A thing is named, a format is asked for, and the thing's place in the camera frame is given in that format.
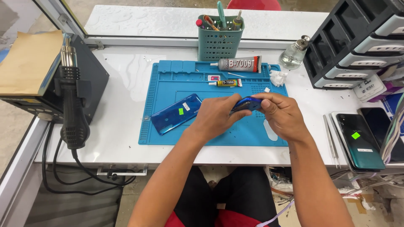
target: man's right hand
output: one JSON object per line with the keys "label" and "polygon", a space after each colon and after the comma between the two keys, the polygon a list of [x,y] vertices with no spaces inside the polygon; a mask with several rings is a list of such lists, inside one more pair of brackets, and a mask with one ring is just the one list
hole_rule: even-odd
{"label": "man's right hand", "polygon": [[263,92],[252,97],[262,99],[258,110],[265,114],[272,130],[279,137],[287,142],[303,142],[312,138],[295,99],[272,92]]}

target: red tube cap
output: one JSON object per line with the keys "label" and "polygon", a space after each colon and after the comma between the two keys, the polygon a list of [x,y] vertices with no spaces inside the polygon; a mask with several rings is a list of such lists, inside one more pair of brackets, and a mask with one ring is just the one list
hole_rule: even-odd
{"label": "red tube cap", "polygon": [[196,20],[196,26],[198,26],[198,27],[202,26],[202,20],[201,19]]}

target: pen holder basket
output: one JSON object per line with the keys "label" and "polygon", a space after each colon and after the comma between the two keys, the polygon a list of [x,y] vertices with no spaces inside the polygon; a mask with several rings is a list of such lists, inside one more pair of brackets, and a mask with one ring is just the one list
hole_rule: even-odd
{"label": "pen holder basket", "polygon": [[[203,21],[205,29],[198,27],[198,61],[218,61],[220,58],[236,57],[241,35],[244,31],[244,20],[239,31],[225,30],[215,31],[200,15],[198,19]],[[220,20],[219,16],[209,16],[213,21]],[[229,28],[233,25],[233,19],[237,16],[228,16],[226,23]]]}

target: metal pump lid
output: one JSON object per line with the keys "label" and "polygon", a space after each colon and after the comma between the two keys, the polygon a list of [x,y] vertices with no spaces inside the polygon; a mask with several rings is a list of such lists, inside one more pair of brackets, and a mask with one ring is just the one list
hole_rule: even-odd
{"label": "metal pump lid", "polygon": [[294,47],[298,50],[306,50],[309,45],[310,36],[303,35],[301,39],[294,43]]}

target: glue tube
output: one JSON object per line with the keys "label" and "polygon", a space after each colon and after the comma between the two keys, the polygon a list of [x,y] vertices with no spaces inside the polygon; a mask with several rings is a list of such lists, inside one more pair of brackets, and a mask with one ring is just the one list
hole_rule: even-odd
{"label": "glue tube", "polygon": [[219,67],[219,70],[261,73],[261,60],[262,56],[222,58],[210,65]]}
{"label": "glue tube", "polygon": [[216,85],[218,87],[242,87],[241,79],[235,80],[218,80],[216,82],[209,83],[209,85]]}

